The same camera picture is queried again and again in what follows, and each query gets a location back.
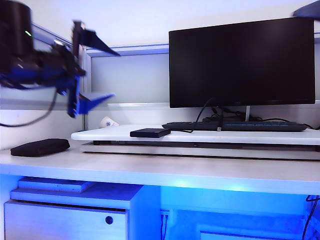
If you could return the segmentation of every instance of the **external hard drive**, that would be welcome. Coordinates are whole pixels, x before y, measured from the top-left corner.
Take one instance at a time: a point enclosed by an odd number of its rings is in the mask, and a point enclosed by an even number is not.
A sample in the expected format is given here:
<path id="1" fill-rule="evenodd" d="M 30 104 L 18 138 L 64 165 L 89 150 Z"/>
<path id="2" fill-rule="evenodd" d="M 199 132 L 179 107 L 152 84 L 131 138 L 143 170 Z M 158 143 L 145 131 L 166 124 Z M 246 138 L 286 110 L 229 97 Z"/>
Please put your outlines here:
<path id="1" fill-rule="evenodd" d="M 130 137 L 137 138 L 160 138 L 171 133 L 170 129 L 165 128 L 144 128 L 130 132 Z"/>

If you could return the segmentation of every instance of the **drawer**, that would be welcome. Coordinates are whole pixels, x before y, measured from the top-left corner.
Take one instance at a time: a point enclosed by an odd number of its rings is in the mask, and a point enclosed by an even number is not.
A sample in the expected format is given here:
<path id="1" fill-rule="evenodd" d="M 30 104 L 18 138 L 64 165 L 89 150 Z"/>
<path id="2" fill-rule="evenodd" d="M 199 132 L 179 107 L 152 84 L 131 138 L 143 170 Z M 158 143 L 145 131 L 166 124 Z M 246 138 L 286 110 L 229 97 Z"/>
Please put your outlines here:
<path id="1" fill-rule="evenodd" d="M 105 208 L 9 201 L 6 240 L 127 240 L 128 213 Z"/>

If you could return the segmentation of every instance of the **white desk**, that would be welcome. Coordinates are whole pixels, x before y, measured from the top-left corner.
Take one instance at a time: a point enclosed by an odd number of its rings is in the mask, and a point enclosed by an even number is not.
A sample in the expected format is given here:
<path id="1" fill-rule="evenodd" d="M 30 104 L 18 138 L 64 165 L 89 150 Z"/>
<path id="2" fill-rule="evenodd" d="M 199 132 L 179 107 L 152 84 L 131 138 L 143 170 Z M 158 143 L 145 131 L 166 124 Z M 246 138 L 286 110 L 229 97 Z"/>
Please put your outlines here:
<path id="1" fill-rule="evenodd" d="M 320 194 L 320 161 L 83 153 L 81 141 L 45 157 L 0 152 L 1 174 L 244 192 Z"/>

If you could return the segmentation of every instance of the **keyboard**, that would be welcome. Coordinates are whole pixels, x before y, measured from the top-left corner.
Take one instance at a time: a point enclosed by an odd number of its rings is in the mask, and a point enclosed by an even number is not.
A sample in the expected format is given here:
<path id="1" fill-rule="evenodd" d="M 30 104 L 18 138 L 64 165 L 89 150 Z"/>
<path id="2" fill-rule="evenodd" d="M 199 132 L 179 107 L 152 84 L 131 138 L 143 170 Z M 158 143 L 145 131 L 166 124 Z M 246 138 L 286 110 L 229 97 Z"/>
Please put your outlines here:
<path id="1" fill-rule="evenodd" d="M 162 127 L 171 130 L 201 130 L 201 131 L 216 131 L 218 121 L 203 122 L 178 121 L 163 124 Z M 223 120 L 222 131 L 252 131 L 252 132 L 301 132 L 307 127 L 304 124 L 297 122 L 284 121 L 236 121 Z"/>

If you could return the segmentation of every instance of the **monitor screen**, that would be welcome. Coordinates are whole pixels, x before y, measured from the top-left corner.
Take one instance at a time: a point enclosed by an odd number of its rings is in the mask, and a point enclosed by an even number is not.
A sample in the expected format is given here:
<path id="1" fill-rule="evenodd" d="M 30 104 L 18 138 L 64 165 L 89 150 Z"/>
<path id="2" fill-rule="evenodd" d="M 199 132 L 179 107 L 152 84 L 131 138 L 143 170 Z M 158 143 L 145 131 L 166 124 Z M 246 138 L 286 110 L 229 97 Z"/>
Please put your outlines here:
<path id="1" fill-rule="evenodd" d="M 314 104 L 314 48 L 298 17 L 170 31 L 170 107 Z"/>

